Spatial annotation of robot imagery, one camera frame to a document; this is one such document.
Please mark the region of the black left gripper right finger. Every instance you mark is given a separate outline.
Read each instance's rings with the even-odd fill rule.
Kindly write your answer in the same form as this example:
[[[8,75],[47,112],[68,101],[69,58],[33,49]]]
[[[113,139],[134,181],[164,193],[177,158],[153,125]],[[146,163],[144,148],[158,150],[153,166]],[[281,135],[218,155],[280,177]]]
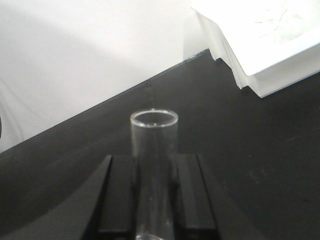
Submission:
[[[179,154],[173,198],[177,240],[263,240],[225,193],[202,156]]]

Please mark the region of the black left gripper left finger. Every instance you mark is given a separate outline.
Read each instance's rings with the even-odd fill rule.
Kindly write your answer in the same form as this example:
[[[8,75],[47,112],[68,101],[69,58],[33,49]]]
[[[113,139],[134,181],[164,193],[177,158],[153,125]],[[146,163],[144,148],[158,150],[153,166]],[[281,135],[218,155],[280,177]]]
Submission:
[[[33,181],[0,181],[3,240],[132,240],[132,159],[106,156],[96,165],[60,162]]]

